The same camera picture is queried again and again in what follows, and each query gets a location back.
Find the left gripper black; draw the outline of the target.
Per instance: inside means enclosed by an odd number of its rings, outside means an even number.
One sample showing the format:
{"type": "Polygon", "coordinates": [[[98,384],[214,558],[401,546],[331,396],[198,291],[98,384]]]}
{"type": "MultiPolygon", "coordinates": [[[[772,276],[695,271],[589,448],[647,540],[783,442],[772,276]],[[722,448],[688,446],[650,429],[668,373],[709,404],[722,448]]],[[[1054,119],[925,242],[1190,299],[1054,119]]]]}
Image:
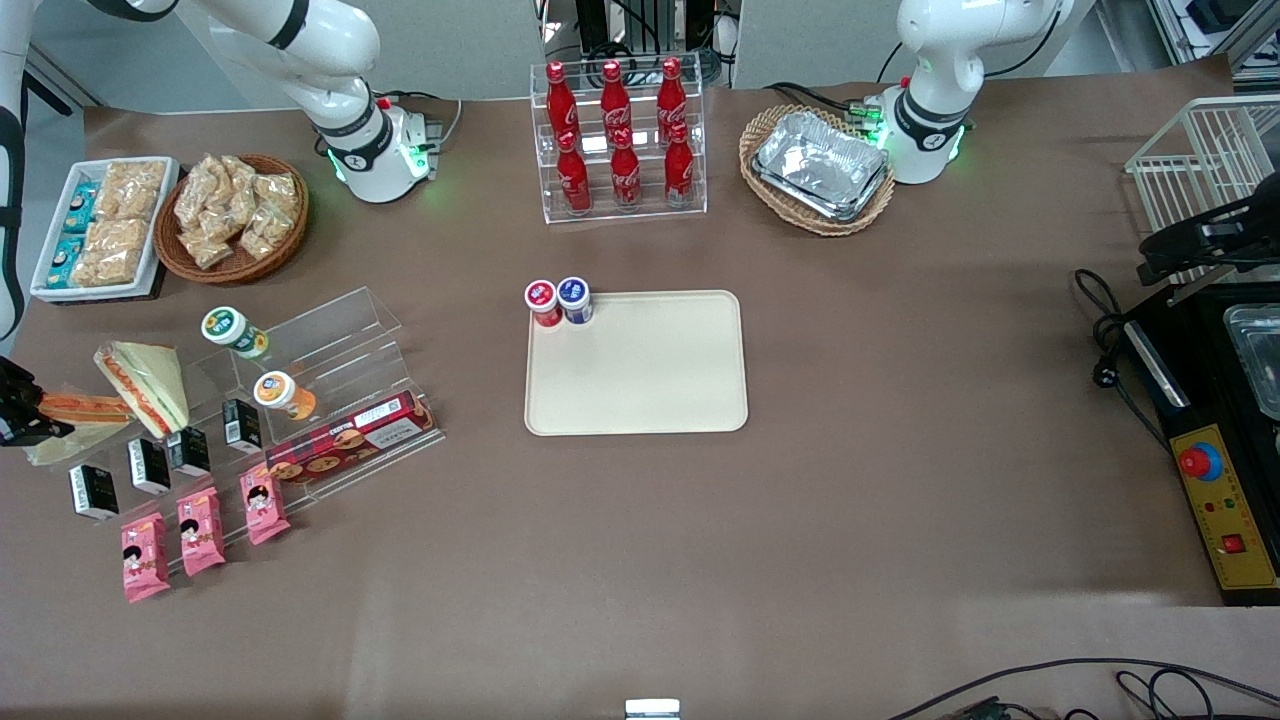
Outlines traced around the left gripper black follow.
{"type": "Polygon", "coordinates": [[[1164,282],[1185,284],[1216,269],[1210,263],[1277,263],[1277,197],[1253,197],[1242,211],[1197,228],[1164,228],[1140,242],[1146,261],[1146,287],[1164,282]]]}

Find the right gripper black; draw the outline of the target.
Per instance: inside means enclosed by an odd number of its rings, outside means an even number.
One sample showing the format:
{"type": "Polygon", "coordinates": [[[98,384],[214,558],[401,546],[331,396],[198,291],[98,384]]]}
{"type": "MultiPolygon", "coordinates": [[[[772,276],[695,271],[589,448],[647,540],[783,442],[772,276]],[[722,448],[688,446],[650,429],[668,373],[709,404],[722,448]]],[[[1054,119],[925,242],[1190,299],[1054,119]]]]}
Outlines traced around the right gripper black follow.
{"type": "Polygon", "coordinates": [[[1,357],[3,447],[35,446],[76,430],[72,424],[41,418],[37,404],[42,398],[44,388],[35,382],[35,375],[9,357],[1,357]]]}

